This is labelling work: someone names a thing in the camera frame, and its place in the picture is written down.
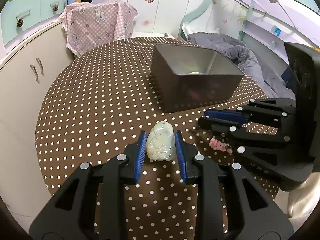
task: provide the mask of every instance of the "mint green drawer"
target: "mint green drawer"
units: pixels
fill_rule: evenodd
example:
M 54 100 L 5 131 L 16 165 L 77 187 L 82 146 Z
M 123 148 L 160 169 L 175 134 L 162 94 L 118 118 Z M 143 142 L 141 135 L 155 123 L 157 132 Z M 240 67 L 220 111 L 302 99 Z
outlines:
M 16 17 L 21 14 L 23 25 L 17 28 Z M 41 22 L 40 0 L 13 0 L 1 12 L 1 31 L 4 45 L 27 28 Z
M 53 11 L 53 5 L 59 6 L 57 12 Z M 55 15 L 58 15 L 64 10 L 65 0 L 41 0 L 41 20 L 44 21 Z

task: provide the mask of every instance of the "black square bowl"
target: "black square bowl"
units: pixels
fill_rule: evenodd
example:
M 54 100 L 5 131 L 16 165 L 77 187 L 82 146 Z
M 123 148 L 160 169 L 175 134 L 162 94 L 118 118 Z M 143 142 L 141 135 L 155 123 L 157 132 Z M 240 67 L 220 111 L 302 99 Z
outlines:
M 227 102 L 244 74 L 212 49 L 156 44 L 151 81 L 166 113 Z

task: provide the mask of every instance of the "gray blanket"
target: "gray blanket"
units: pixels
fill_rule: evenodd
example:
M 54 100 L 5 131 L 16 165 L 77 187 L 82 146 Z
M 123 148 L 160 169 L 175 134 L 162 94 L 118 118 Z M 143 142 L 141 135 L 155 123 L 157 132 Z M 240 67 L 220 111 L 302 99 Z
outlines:
M 268 98 L 291 98 L 294 93 L 286 88 L 284 81 L 269 67 L 261 69 L 254 53 L 242 41 L 225 34 L 193 33 L 188 36 L 192 43 L 214 49 L 230 59 L 237 67 L 259 85 Z

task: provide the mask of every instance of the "white door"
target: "white door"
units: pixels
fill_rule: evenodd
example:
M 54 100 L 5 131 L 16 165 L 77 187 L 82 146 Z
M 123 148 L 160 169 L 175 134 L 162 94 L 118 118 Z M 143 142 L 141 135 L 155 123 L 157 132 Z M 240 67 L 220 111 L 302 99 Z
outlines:
M 26 231 L 51 195 L 35 151 L 0 123 L 0 195 Z
M 35 130 L 42 102 L 60 72 L 72 61 L 57 25 L 22 48 L 0 71 L 0 120 L 29 149 L 35 148 Z M 36 61 L 41 60 L 44 68 Z M 39 76 L 36 81 L 33 65 Z

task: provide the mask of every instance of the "brown table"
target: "brown table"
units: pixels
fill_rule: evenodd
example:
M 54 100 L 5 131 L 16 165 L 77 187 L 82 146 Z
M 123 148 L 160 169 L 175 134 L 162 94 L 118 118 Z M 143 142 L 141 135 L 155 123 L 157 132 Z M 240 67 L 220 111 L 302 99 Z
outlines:
M 168 121 L 181 130 L 188 143 L 215 162 L 230 165 L 233 154 L 208 147 L 212 134 L 197 126 L 208 107 L 165 114 L 149 80 L 153 46 L 156 43 L 186 44 L 169 38 L 143 37 L 115 41 L 82 55 L 54 81 L 39 114 L 36 149 L 44 181 L 54 194 L 83 162 L 107 162 L 125 145 L 136 142 L 140 130 L 150 132 L 158 121 Z M 251 98 L 265 94 L 244 76 L 229 102 L 212 106 L 235 109 Z M 275 134 L 274 128 L 248 124 L 249 132 Z M 176 161 L 159 162 L 146 156 L 142 178 L 125 187 L 129 239 L 193 239 L 197 186 L 182 183 Z M 278 186 L 258 176 L 261 186 L 275 197 Z M 221 205 L 224 229 L 227 209 Z M 97 211 L 102 200 L 97 199 Z M 96 220 L 96 232 L 99 221 Z

